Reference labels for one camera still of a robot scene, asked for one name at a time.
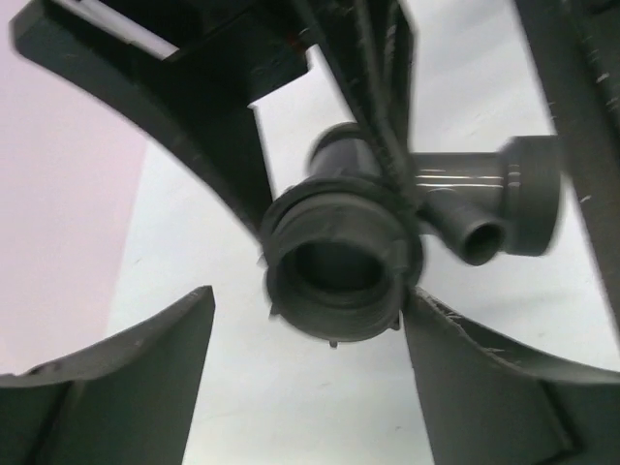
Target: white background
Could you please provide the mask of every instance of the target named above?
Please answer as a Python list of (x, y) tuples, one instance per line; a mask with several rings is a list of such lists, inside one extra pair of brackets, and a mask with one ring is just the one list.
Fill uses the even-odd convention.
[[(511, 136), (551, 131), (510, 2), (409, 3), (420, 32), (416, 149), (494, 150)], [(278, 192), (302, 179), (313, 138), (350, 117), (316, 50), (312, 62), (308, 76), (257, 103)], [(535, 347), (618, 368), (575, 212), (567, 188), (555, 245), (540, 260), (500, 257), (473, 269), (429, 240), (422, 285)], [(259, 255), (209, 189), (150, 143), (108, 332), (214, 286), (216, 324), (186, 464), (431, 464), (402, 332), (333, 351), (269, 321)]]

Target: circular opening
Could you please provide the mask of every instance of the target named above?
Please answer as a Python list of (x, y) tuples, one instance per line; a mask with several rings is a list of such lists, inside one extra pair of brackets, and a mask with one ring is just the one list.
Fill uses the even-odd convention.
[(290, 266), (310, 286), (328, 293), (351, 293), (377, 287), (384, 268), (374, 257), (351, 245), (310, 242), (291, 253)]
[(468, 264), (486, 264), (502, 248), (504, 233), (497, 225), (482, 225), (475, 229), (463, 245), (463, 257)]

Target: gray cylinder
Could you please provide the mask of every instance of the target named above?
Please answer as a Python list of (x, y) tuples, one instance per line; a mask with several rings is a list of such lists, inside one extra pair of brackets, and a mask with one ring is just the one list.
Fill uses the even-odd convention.
[[(460, 203), (469, 201), (479, 214), (485, 212), (487, 219), (503, 221), (502, 250), (505, 253), (537, 257), (547, 250), (557, 222), (561, 190), (557, 137), (514, 138), (497, 153), (416, 153), (412, 157), (418, 168), (418, 191), (425, 202), (446, 197), (445, 194), (439, 198), (435, 195), (429, 197), (434, 191), (453, 191), (460, 196)], [(357, 126), (350, 123), (324, 133), (312, 153), (308, 172), (318, 177), (343, 172), (360, 176), (381, 175)], [(421, 212), (427, 213), (428, 205), (423, 206)], [(438, 230), (436, 227), (422, 231), (437, 233)], [(444, 239), (450, 236), (440, 235)], [(452, 250), (459, 250), (456, 244), (447, 245)]]

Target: small tube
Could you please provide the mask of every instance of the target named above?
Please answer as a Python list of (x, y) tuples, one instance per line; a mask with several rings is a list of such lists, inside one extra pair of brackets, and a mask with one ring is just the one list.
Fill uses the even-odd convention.
[(501, 221), (452, 189), (428, 192), (420, 215), (466, 264), (486, 264), (504, 245)]

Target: pink surface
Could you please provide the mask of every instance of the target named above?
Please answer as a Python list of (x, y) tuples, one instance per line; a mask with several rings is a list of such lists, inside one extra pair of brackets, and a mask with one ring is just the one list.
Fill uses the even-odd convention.
[(100, 339), (140, 181), (145, 137), (19, 58), (0, 2), (0, 373)]

